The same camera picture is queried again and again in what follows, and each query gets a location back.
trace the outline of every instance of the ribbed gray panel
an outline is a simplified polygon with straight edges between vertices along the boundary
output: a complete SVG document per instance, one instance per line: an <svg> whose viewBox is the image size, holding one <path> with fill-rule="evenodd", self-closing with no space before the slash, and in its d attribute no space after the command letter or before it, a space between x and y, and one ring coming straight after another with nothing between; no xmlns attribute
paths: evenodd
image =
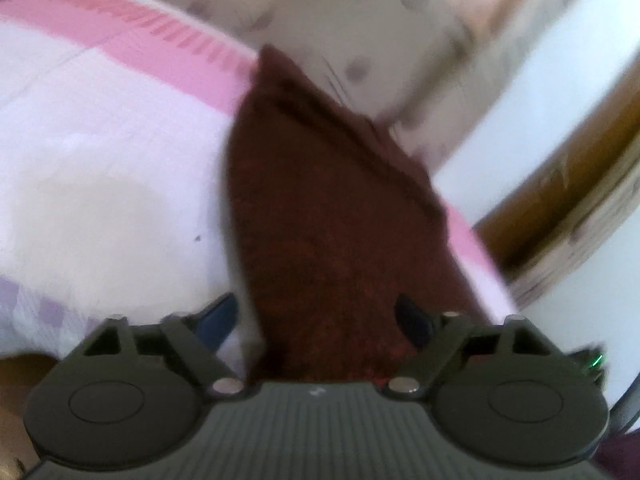
<svg viewBox="0 0 640 480"><path fill-rule="evenodd" d="M180 450L126 472L46 462L30 480L606 480L588 463L523 472L485 464L440 436L417 404L370 384L265 384L222 403Z"/></svg>

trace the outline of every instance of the black cable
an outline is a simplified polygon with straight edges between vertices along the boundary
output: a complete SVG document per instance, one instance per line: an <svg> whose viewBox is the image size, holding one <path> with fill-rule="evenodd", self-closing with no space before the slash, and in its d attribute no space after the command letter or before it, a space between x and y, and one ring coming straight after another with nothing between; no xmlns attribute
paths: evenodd
<svg viewBox="0 0 640 480"><path fill-rule="evenodd" d="M609 434L626 433L640 418L640 374L609 412Z"/></svg>

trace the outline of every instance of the pink stripe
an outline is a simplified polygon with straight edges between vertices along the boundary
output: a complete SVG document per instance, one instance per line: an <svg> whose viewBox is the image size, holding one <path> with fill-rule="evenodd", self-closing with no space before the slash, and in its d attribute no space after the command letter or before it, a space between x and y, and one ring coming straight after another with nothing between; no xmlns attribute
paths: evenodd
<svg viewBox="0 0 640 480"><path fill-rule="evenodd" d="M225 114L250 86L255 59L234 40L130 0L0 0L0 15L99 48Z"/></svg>

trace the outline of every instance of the purple checkered pattern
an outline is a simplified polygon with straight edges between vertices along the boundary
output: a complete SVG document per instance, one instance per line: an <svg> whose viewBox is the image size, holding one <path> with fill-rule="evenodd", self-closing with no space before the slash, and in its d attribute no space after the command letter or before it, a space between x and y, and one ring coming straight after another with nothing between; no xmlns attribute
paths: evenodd
<svg viewBox="0 0 640 480"><path fill-rule="evenodd" d="M0 276L0 356L41 352L62 359L98 324Z"/></svg>

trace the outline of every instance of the brown floor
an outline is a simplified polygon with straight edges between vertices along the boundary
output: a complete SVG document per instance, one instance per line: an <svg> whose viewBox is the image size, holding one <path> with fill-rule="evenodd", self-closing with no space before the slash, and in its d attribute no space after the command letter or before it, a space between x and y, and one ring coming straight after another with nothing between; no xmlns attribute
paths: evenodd
<svg viewBox="0 0 640 480"><path fill-rule="evenodd" d="M43 356L22 356L0 360L0 480L12 480L15 459L27 468L37 462L37 455L27 437L20 414L24 401L55 364Z"/></svg>

